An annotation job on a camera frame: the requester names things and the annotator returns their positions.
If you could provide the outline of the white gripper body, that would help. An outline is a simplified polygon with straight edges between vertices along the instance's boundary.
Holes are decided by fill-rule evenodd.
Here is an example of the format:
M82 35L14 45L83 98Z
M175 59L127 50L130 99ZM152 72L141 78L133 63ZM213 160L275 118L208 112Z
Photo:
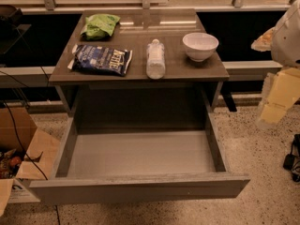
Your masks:
M277 21L271 42L272 59L282 66L300 68L300 0Z

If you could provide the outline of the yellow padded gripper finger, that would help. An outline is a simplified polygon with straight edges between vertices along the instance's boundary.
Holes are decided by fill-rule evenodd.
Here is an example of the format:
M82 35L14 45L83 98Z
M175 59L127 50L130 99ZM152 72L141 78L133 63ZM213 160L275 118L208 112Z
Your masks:
M272 40L275 28L272 27L255 39L251 44L251 49L258 52L267 52L272 48Z
M261 129L274 127L300 98L300 70L295 67L268 73L262 86L256 125Z

